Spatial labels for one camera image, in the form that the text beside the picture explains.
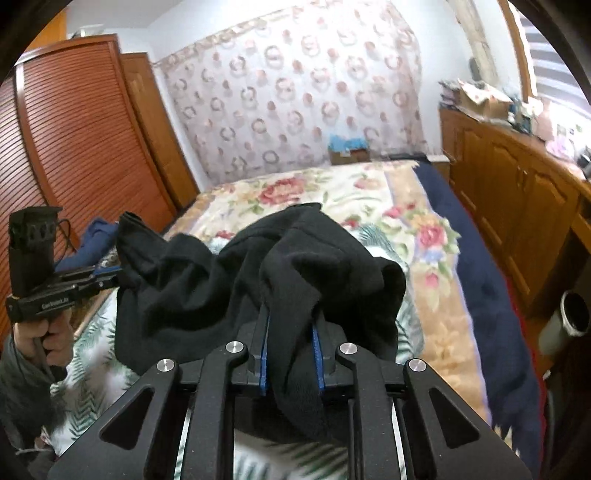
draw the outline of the trash can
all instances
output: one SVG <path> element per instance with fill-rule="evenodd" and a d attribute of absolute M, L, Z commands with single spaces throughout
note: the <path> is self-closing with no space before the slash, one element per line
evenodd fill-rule
<path fill-rule="evenodd" d="M 540 353 L 556 355 L 574 337 L 581 337 L 588 330 L 589 309 L 583 297 L 573 291 L 565 291 L 560 299 L 560 306 L 540 333 Z"/>

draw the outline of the navy blue bed sheet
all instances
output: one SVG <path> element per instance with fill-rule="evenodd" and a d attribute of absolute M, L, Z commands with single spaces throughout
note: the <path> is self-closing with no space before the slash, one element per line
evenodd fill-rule
<path fill-rule="evenodd" d="M 433 210 L 461 235 L 457 274 L 473 321 L 492 425 L 503 436 L 511 429 L 513 450 L 538 478 L 543 448 L 540 388 L 505 278 L 439 172 L 420 163 L 416 173 Z"/>

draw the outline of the window blind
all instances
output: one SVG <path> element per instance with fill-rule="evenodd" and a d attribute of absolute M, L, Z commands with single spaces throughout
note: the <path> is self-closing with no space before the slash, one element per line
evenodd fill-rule
<path fill-rule="evenodd" d="M 521 13 L 519 20 L 525 32 L 525 47 L 530 49 L 538 95 L 591 119 L 591 105 L 569 68 L 532 22 Z"/>

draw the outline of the ceiling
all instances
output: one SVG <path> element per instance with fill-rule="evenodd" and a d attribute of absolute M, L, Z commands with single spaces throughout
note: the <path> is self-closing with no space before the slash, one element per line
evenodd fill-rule
<path fill-rule="evenodd" d="M 68 5 L 67 31 L 85 25 L 145 28 L 181 0 L 73 0 Z"/>

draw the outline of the triangular cutout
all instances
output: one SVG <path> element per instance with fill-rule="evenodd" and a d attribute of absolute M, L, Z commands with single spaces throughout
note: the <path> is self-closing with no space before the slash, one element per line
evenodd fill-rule
<path fill-rule="evenodd" d="M 470 420 L 437 388 L 429 389 L 446 445 L 453 449 L 478 440 L 480 434 Z"/>
<path fill-rule="evenodd" d="M 153 388 L 144 388 L 100 433 L 104 442 L 132 450 L 138 443 L 139 433 L 154 396 Z"/>

